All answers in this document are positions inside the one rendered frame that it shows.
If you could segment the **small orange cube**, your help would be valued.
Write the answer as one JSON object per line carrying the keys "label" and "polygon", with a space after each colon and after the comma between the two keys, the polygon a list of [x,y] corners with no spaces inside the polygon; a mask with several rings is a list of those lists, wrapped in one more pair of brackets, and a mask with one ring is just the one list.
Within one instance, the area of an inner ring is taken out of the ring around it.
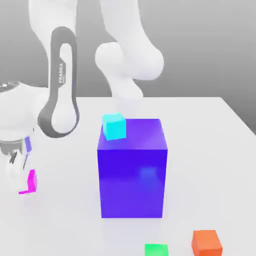
{"label": "small orange cube", "polygon": [[222,256],[223,246],[215,230],[194,230],[191,248],[194,256]]}

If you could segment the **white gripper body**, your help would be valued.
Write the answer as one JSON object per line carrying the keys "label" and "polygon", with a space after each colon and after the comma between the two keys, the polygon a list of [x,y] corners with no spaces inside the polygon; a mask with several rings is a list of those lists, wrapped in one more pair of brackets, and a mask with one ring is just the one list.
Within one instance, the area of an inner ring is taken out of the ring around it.
{"label": "white gripper body", "polygon": [[11,192],[26,191],[28,189],[28,171],[24,167],[25,158],[21,154],[12,155],[5,165],[7,187]]}

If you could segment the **large blue box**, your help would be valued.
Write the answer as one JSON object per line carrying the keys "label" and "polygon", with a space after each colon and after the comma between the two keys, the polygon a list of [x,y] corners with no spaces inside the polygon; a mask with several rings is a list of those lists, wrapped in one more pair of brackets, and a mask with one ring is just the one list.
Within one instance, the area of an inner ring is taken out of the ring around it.
{"label": "large blue box", "polygon": [[163,216],[168,147],[159,119],[127,119],[126,138],[97,146],[102,218]]}

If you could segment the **small magenta cube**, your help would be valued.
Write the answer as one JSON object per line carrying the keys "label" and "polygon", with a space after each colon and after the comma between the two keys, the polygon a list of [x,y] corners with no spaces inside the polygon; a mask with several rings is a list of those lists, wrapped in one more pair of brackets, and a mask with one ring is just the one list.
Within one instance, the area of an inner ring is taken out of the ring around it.
{"label": "small magenta cube", "polygon": [[29,194],[29,193],[34,193],[37,191],[37,186],[38,186],[38,179],[36,175],[36,170],[31,169],[28,174],[27,178],[27,190],[19,191],[19,195],[23,194]]}

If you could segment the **small green cube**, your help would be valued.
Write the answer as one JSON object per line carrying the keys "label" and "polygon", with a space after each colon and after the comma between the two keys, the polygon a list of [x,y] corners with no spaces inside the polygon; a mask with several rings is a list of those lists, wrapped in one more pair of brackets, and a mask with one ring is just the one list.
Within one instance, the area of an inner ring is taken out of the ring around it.
{"label": "small green cube", "polygon": [[167,244],[145,244],[144,256],[169,256]]}

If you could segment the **small cyan cube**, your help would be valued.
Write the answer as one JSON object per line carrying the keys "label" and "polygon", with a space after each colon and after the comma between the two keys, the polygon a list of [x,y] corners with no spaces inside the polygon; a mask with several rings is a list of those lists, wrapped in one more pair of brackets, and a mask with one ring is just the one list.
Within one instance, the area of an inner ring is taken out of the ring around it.
{"label": "small cyan cube", "polygon": [[126,119],[121,113],[104,114],[102,130],[107,141],[125,139],[127,137]]}

